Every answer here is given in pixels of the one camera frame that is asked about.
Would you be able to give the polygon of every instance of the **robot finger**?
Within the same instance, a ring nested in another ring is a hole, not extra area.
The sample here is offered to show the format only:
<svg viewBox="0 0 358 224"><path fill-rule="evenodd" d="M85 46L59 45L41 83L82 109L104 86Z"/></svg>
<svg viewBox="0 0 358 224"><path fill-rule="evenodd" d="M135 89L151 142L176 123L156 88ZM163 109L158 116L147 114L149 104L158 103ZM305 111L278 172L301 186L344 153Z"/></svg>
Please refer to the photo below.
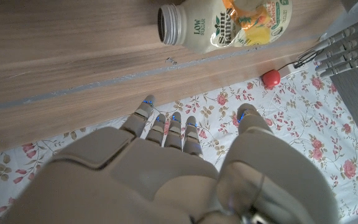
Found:
<svg viewBox="0 0 358 224"><path fill-rule="evenodd" d="M140 137L147 119L153 111L154 101L155 98L153 95L147 96L135 112L128 117L120 129L132 133L135 137Z"/></svg>
<svg viewBox="0 0 358 224"><path fill-rule="evenodd" d="M156 142L159 146L162 144L162 139L164 137L164 127L165 127L165 115L159 114L154 121L152 128L146 136L146 140Z"/></svg>
<svg viewBox="0 0 358 224"><path fill-rule="evenodd" d="M204 159L203 151L201 150L201 145L198 140L196 122L196 118L193 116L190 116L186 121L185 143L183 145L183 152Z"/></svg>
<svg viewBox="0 0 358 224"><path fill-rule="evenodd" d="M174 147L175 149L181 150L181 139L180 139L180 128L181 128L181 116L179 112L174 112L172 120L169 125L169 131L167 138L165 139L164 147Z"/></svg>
<svg viewBox="0 0 358 224"><path fill-rule="evenodd" d="M258 113L256 108L248 103L241 105L237 111L239 122L239 134L249 131L262 131L272 134L264 118Z"/></svg>

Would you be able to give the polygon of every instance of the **wooden table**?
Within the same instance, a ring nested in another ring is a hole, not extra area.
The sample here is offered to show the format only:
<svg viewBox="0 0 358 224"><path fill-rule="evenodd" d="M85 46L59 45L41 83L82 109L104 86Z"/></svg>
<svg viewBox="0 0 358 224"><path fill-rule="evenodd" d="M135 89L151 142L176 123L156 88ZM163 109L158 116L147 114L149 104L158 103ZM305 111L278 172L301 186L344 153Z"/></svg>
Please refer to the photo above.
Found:
<svg viewBox="0 0 358 224"><path fill-rule="evenodd" d="M340 1L293 0L289 28L259 49L197 55L160 43L176 0L0 1L0 151L280 68L314 45ZM173 65L167 58L176 61Z"/></svg>

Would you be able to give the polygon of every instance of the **small red ball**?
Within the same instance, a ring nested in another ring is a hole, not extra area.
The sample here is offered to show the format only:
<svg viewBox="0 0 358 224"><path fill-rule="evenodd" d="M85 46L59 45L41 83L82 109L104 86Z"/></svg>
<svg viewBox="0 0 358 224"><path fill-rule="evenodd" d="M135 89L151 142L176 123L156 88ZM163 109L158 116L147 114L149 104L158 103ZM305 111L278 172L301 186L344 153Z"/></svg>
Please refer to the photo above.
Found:
<svg viewBox="0 0 358 224"><path fill-rule="evenodd" d="M264 82L266 87L273 87L280 84L281 75L277 70L271 70L262 77L262 81Z"/></svg>

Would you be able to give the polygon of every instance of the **plastic bottle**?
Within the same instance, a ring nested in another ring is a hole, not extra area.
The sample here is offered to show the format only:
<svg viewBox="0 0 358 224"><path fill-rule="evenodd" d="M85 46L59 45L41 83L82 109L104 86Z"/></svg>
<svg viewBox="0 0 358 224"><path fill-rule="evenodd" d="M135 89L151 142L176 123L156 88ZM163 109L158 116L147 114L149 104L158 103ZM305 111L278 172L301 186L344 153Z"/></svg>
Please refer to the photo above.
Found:
<svg viewBox="0 0 358 224"><path fill-rule="evenodd" d="M288 27L291 0L187 0L158 10L158 33L167 45L197 53L268 44Z"/></svg>

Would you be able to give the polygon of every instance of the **robotic hand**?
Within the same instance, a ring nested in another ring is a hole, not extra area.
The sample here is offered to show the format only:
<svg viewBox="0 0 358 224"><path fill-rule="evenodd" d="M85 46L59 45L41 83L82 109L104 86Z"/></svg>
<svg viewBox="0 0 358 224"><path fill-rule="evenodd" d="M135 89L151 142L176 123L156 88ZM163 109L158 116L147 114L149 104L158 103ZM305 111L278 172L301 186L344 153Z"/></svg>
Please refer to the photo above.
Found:
<svg viewBox="0 0 358 224"><path fill-rule="evenodd" d="M120 130L72 143L40 171L3 223L337 223L324 177L276 138L252 105L238 109L239 136L220 173L203 160L196 120L174 113L164 147L148 96Z"/></svg>

